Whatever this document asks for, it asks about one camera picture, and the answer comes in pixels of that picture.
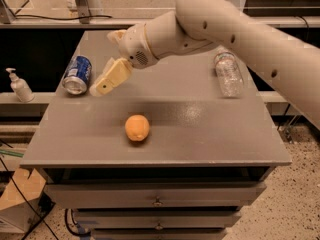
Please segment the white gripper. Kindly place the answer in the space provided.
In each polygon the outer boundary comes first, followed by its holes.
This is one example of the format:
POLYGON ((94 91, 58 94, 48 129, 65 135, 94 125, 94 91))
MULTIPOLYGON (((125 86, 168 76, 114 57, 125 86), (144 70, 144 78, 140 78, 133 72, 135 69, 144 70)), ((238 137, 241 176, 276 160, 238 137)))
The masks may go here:
POLYGON ((90 94, 94 97, 106 95, 127 81, 133 67, 144 69, 158 63, 149 47, 144 24, 134 25, 127 30, 111 31, 107 38, 111 43, 118 45, 123 58, 111 58, 106 63, 103 72, 89 88, 90 94))

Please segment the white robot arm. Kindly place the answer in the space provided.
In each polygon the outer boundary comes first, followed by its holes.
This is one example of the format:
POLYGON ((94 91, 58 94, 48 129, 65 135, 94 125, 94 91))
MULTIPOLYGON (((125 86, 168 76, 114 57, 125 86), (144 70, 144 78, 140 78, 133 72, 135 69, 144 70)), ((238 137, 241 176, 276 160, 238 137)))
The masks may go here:
POLYGON ((120 58, 110 59, 90 87, 102 96, 170 55, 227 48, 320 127, 320 49, 239 11, 229 0, 177 0, 176 8, 108 34, 120 58))

